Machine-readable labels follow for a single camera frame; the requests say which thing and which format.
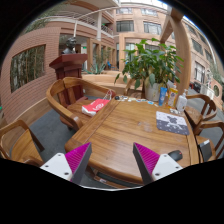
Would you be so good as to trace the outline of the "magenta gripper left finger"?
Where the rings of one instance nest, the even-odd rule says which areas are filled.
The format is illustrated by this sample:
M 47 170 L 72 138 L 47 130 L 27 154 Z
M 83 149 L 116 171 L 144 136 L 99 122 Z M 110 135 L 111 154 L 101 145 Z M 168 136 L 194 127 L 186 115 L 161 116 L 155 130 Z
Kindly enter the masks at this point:
M 55 154 L 41 169 L 79 185 L 91 153 L 92 144 L 86 143 L 66 154 Z

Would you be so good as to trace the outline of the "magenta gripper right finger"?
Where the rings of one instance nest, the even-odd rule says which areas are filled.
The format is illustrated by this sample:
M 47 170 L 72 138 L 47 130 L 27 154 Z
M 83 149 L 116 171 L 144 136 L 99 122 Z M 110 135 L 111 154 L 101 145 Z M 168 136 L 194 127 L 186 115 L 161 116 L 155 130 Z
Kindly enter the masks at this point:
M 133 154 L 144 185 L 182 169 L 182 167 L 168 154 L 159 155 L 136 142 L 133 143 Z

